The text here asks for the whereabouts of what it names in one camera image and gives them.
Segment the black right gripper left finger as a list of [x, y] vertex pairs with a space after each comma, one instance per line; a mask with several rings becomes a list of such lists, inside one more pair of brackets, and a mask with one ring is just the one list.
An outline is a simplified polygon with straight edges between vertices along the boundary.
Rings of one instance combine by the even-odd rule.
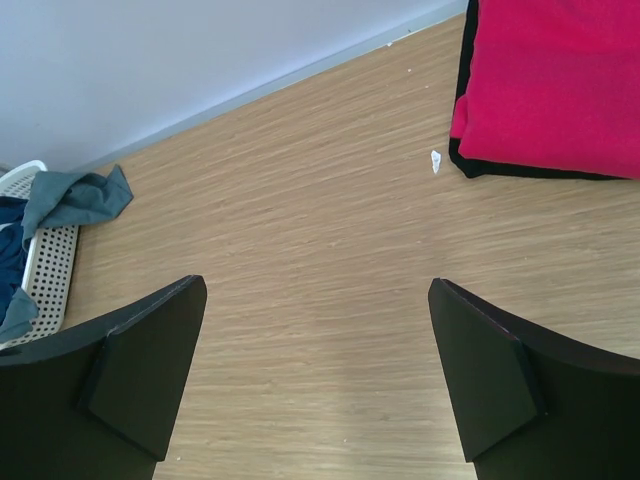
[[4, 479], [150, 479], [165, 460], [207, 288], [186, 276], [1, 353]]

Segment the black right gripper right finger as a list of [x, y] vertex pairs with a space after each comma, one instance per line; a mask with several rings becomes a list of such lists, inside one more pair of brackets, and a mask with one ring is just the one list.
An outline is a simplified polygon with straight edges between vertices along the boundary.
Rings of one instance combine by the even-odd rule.
[[432, 281], [430, 317], [480, 479], [636, 479], [639, 362]]

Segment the grey-blue t shirt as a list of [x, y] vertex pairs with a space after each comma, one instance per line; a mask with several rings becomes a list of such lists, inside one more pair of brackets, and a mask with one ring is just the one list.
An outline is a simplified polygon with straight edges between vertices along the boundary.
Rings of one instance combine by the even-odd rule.
[[[24, 210], [23, 249], [27, 253], [30, 239], [39, 229], [93, 225], [111, 221], [133, 200], [122, 169], [114, 167], [102, 176], [96, 173], [63, 173], [46, 170], [32, 183]], [[38, 307], [21, 286], [14, 293], [4, 320], [1, 342], [21, 337], [31, 330], [31, 320]]]

